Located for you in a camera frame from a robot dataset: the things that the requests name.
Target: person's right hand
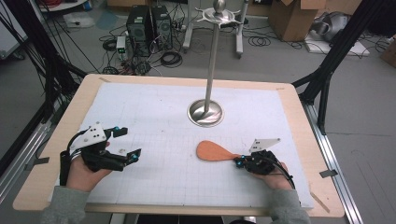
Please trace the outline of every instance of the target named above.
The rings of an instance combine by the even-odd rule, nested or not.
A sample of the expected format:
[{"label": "person's right hand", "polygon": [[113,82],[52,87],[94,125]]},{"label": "person's right hand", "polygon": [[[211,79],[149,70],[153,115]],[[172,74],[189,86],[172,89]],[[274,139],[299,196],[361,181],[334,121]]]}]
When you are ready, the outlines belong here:
[{"label": "person's right hand", "polygon": [[[288,171],[288,167],[284,162],[281,162],[280,164],[286,171]],[[278,168],[275,168],[275,170],[268,175],[253,175],[262,179],[271,189],[292,189],[291,184]]]}]

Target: human hand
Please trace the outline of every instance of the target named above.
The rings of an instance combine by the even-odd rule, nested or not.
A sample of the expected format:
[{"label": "human hand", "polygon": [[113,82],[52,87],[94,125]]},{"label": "human hand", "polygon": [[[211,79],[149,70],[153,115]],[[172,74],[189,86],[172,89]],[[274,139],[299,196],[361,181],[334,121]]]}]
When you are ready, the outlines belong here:
[{"label": "human hand", "polygon": [[[281,162],[280,164],[286,171],[288,171],[288,167],[284,162]],[[275,168],[275,170],[268,175],[253,175],[262,179],[270,189],[293,189],[289,181],[278,168]]]},{"label": "human hand", "polygon": [[69,177],[67,178],[66,187],[70,189],[77,189],[85,192],[91,192],[95,186],[107,175],[111,170],[99,170],[94,172],[85,165],[81,156],[72,160],[70,165]]}]

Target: person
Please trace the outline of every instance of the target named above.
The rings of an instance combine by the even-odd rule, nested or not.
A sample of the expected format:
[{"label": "person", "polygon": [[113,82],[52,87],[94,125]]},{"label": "person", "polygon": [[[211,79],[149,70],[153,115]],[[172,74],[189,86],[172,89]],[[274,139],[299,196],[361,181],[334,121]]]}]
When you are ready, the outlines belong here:
[{"label": "person", "polygon": [[[54,188],[51,203],[44,209],[40,223],[79,223],[85,217],[84,207],[90,192],[110,173],[109,170],[93,172],[80,156],[76,157],[70,166],[66,186]],[[274,191],[270,209],[273,224],[310,223],[308,214],[300,206],[297,191],[279,170],[275,169],[269,175],[254,176]]]}]

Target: person's left hand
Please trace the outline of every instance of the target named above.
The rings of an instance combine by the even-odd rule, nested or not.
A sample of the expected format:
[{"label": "person's left hand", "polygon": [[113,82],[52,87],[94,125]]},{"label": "person's left hand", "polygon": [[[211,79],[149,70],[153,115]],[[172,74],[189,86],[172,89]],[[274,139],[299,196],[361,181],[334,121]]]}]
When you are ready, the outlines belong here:
[{"label": "person's left hand", "polygon": [[85,165],[81,156],[78,156],[72,160],[72,164],[70,165],[66,187],[91,192],[91,190],[93,190],[95,186],[110,173],[111,170],[105,169],[93,172]]}]

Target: table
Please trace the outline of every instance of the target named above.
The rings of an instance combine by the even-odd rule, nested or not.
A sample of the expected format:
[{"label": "table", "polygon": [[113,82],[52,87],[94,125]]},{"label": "table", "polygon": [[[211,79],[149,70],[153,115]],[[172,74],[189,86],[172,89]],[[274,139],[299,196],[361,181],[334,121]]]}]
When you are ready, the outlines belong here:
[{"label": "table", "polygon": [[[88,75],[84,78],[73,101],[67,108],[41,157],[50,157],[49,163],[35,166],[14,201],[14,208],[24,211],[40,211],[48,206],[48,197],[59,174],[59,153],[78,131],[89,110],[100,85],[104,82],[205,86],[205,79],[172,77],[122,77]],[[314,209],[308,210],[311,217],[342,217],[344,209],[332,180],[322,178],[320,172],[327,170],[315,136],[300,104],[297,92],[290,84],[214,80],[213,87],[272,90],[277,91],[285,110],[294,144],[298,150],[310,192],[315,201]],[[202,207],[202,206],[159,206],[89,203],[89,212],[137,213],[137,214],[180,214],[180,215],[222,215],[222,216],[268,216],[268,211],[259,208]]]}]

